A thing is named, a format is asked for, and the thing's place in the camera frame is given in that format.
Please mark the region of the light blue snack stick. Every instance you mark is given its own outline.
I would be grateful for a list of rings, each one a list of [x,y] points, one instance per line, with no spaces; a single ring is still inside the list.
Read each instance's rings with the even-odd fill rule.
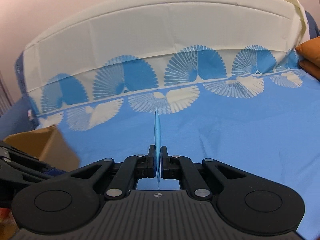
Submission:
[[[161,177],[161,125],[157,109],[155,109],[155,124],[154,124],[154,136],[155,136],[155,159],[156,159],[156,176],[157,185],[159,188],[160,177]]]

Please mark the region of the lower orange cushion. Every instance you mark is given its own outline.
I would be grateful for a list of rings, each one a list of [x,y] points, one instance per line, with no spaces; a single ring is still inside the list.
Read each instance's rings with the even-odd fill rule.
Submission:
[[[299,66],[318,81],[320,80],[320,68],[317,65],[308,60],[302,60],[299,62]]]

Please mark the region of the blue fan-pattern sofa cover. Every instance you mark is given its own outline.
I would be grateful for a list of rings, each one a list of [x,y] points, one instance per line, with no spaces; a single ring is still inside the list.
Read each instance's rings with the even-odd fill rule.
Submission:
[[[298,66],[310,38],[298,0],[114,0],[24,49],[41,127],[57,125],[85,166],[154,142],[284,184],[319,234],[319,82]]]

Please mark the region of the orange cushion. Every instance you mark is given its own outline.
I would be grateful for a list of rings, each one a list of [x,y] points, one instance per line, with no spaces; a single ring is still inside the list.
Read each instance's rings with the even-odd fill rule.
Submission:
[[[296,52],[317,67],[320,65],[320,37],[310,39],[296,47]]]
[[[320,80],[320,68],[317,65],[308,60],[302,60],[299,62],[299,66],[318,81]]]

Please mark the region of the brown cardboard box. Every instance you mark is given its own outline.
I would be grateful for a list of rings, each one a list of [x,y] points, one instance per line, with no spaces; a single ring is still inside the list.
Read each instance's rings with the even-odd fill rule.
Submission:
[[[80,165],[80,159],[55,125],[9,135],[4,142],[63,171],[76,170]]]

